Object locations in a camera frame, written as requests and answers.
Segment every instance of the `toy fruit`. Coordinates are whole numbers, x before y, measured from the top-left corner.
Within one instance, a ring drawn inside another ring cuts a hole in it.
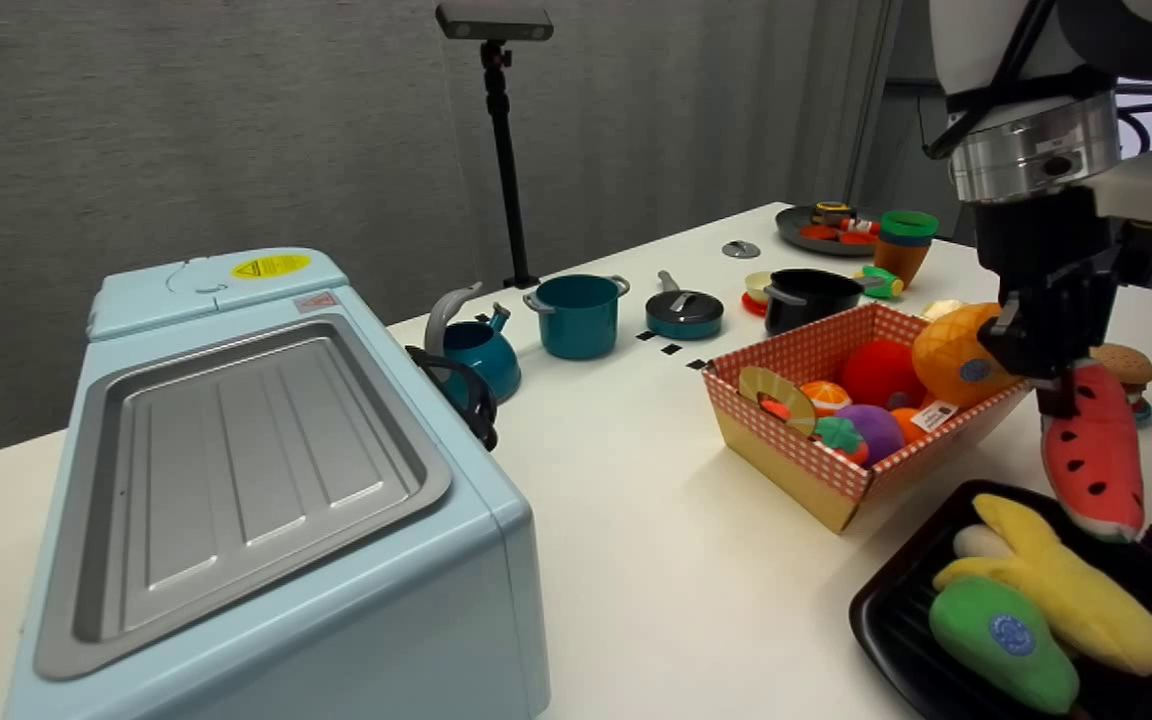
[[[896,338],[869,338],[846,350],[840,383],[857,403],[902,408],[925,398],[925,383],[913,373],[913,348]]]
[[[1152,676],[1152,611],[1113,575],[1058,544],[1055,529],[1007,496],[971,496],[974,517],[1011,555],[960,555],[933,584],[989,575],[1028,594],[1065,648],[1128,676]]]
[[[1152,383],[1152,361],[1128,345],[1098,345],[1093,348],[1093,361],[1123,383],[1135,420],[1149,420],[1152,408],[1143,398],[1143,387]]]
[[[893,408],[893,420],[899,424],[902,442],[917,442],[928,435],[917,408]]]
[[[1069,715],[1079,696],[1079,671],[1051,638],[1044,611],[1007,584],[953,578],[933,598],[928,623],[953,660],[1044,715]]]
[[[861,435],[857,424],[845,420],[845,416],[821,416],[821,420],[814,420],[814,441],[821,441],[824,449],[845,450],[853,464],[864,464],[864,458],[869,458],[864,435]]]
[[[997,305],[964,305],[913,338],[913,373],[937,398],[971,408],[1017,383],[1017,376],[974,338],[997,314]]]
[[[899,442],[902,442],[899,424],[893,420],[893,412],[884,412],[876,403],[846,403],[834,416],[857,424],[857,431],[869,442],[869,464],[878,464],[884,456],[899,450]]]
[[[1085,533],[1130,544],[1143,533],[1135,416],[1120,379],[1085,361],[1071,369],[1071,416],[1044,416],[1044,470]]]
[[[940,216],[893,209],[878,216],[878,241],[872,258],[902,279],[902,288],[925,267],[925,256],[940,232]]]
[[[902,279],[878,263],[861,263],[857,279],[861,279],[864,295],[872,295],[872,301],[899,301],[902,295]]]
[[[846,387],[830,379],[806,379],[800,392],[814,403],[821,416],[830,416],[853,403]]]
[[[785,420],[785,428],[793,428],[796,435],[811,435],[814,408],[786,376],[749,362],[737,376],[737,392],[749,403],[761,403],[766,416]]]

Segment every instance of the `light blue toy oven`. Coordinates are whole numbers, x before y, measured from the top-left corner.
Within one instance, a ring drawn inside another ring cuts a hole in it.
[[[543,703],[530,513],[326,256],[103,279],[7,715]]]

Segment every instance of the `toy banana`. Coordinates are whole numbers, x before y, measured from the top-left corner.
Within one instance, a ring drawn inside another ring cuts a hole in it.
[[[1130,676],[1152,676],[1152,611],[1135,594],[1065,546],[1038,513],[989,490],[979,490],[971,508],[1011,555],[953,561],[937,573],[937,586],[960,575],[998,578],[1028,594],[1071,650]]]

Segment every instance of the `toy orange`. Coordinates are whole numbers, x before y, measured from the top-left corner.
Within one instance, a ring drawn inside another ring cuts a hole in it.
[[[893,408],[893,416],[899,424],[902,442],[917,442],[928,435],[925,424],[917,420],[921,416],[917,408]]]
[[[800,392],[814,403],[821,416],[830,416],[853,403],[845,383],[830,383],[830,379],[806,379],[800,383]]]
[[[998,314],[997,305],[964,305],[913,338],[913,373],[937,398],[971,408],[1017,383],[1017,376],[974,338],[990,314]]]

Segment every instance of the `red toy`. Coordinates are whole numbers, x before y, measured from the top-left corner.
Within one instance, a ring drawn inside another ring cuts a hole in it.
[[[1130,544],[1143,533],[1135,416],[1123,383],[1085,361],[1071,369],[1076,416],[1044,416],[1044,467],[1065,513],[1093,536]]]
[[[913,373],[913,350],[896,338],[869,338],[840,362],[840,383],[853,403],[909,408],[925,403],[925,383]]]

